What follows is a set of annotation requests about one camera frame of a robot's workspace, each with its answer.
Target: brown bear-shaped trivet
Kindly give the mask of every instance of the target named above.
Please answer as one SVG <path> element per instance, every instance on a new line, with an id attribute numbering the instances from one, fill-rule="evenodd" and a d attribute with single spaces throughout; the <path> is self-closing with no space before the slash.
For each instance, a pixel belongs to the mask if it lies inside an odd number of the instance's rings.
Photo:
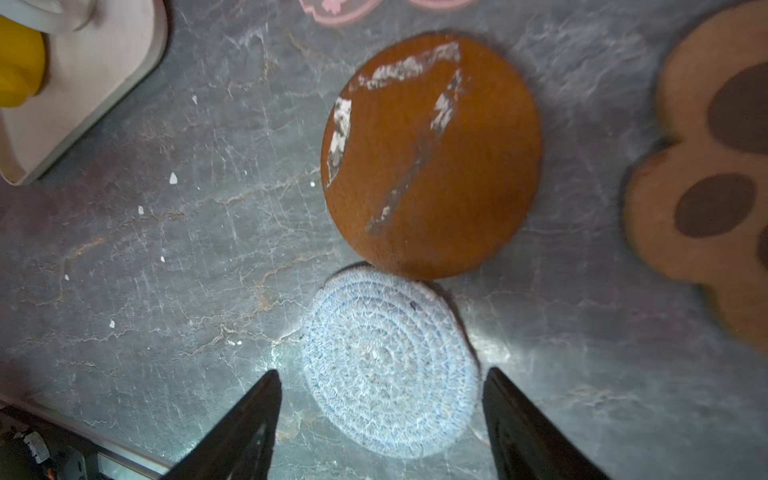
<path id="1" fill-rule="evenodd" d="M 629 241 L 655 270 L 704 285 L 729 329 L 768 352 L 768 2 L 688 36 L 657 106 L 676 144 L 631 178 Z"/>
<path id="2" fill-rule="evenodd" d="M 478 42 L 421 35 L 377 54 L 331 111 L 320 173 L 328 210 L 381 270 L 470 270 L 525 218 L 541 135 L 518 73 Z"/>

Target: white tray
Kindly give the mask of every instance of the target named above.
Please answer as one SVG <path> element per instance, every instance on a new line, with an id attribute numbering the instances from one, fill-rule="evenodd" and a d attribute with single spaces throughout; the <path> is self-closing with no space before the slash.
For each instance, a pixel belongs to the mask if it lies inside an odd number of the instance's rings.
<path id="1" fill-rule="evenodd" d="M 0 174 L 11 185 L 42 175 L 154 68 L 165 50 L 162 0 L 98 0 L 81 30 L 48 37 L 48 83 L 0 108 Z"/>

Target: light blue woven coaster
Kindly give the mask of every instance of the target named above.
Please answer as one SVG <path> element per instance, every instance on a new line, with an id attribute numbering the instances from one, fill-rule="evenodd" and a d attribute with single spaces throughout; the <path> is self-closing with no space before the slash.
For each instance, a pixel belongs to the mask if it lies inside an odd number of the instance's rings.
<path id="1" fill-rule="evenodd" d="M 310 391 L 355 442 L 420 458 L 466 430 L 478 364 L 448 304 L 423 283 L 370 266 L 344 270 L 315 295 L 303 328 Z"/>

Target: round wooden disc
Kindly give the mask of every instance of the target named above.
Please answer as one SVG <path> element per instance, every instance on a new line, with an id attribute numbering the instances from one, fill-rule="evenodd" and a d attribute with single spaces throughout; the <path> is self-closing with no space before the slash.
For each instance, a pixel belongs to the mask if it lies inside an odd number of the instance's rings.
<path id="1" fill-rule="evenodd" d="M 456 275 L 508 241 L 536 193 L 541 132 L 520 75 L 489 48 L 422 35 L 342 90 L 323 137 L 328 210 L 374 266 Z"/>

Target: pink coaster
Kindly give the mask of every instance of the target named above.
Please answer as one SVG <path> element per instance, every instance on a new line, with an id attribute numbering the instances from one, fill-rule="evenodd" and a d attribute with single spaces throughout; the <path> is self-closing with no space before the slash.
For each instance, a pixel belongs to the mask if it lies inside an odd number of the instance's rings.
<path id="1" fill-rule="evenodd" d="M 352 23 L 374 9 L 382 0 L 299 0 L 306 13 L 328 27 Z M 420 8 L 443 12 L 461 8 L 474 0 L 410 0 Z"/>

